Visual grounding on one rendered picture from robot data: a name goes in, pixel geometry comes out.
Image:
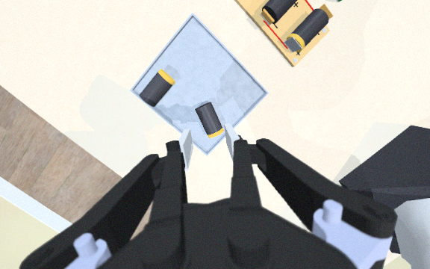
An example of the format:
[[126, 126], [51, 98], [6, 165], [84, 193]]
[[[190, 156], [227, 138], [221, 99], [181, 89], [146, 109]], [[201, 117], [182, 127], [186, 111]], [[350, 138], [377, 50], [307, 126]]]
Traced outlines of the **light blue tray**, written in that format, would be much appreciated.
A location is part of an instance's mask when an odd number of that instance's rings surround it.
[[[130, 91], [139, 95], [162, 69], [174, 80], [154, 112], [182, 134], [190, 129], [193, 145], [208, 156], [268, 94], [222, 42], [191, 13]], [[224, 129], [209, 138], [195, 111], [211, 102]]]

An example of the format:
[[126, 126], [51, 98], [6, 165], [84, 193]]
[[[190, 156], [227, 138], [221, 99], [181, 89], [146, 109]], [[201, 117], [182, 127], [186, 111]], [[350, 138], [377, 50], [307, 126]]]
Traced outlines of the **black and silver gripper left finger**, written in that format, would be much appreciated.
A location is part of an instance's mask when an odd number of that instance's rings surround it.
[[165, 144], [166, 156], [144, 157], [79, 220], [30, 253], [19, 269], [96, 269], [131, 240], [151, 203], [139, 246], [143, 268], [181, 269], [185, 172], [193, 154], [190, 129]]

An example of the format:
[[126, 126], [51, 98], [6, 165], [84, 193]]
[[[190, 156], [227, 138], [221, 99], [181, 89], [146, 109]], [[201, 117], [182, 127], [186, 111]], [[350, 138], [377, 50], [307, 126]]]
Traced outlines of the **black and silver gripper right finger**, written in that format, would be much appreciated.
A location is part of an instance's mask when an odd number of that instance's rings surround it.
[[397, 214], [389, 206], [335, 184], [269, 139], [249, 144], [230, 123], [225, 139], [233, 161], [227, 236], [242, 269], [269, 259], [269, 228], [253, 164], [305, 227], [343, 251], [358, 269], [383, 269]]

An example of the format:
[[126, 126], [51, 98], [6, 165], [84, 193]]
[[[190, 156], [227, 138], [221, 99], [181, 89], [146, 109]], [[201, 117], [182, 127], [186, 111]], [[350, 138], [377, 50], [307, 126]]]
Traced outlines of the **black battery with yellow end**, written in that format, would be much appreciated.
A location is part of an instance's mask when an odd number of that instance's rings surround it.
[[272, 24], [276, 24], [283, 15], [297, 2], [298, 0], [269, 0], [263, 7], [268, 14], [275, 20]]
[[286, 40], [294, 37], [302, 49], [301, 52], [328, 24], [328, 15], [322, 9], [314, 9], [301, 24], [287, 37]]
[[175, 80], [160, 69], [141, 92], [140, 98], [148, 105], [155, 107], [174, 83]]
[[224, 132], [211, 102], [195, 109], [209, 138], [216, 137]]

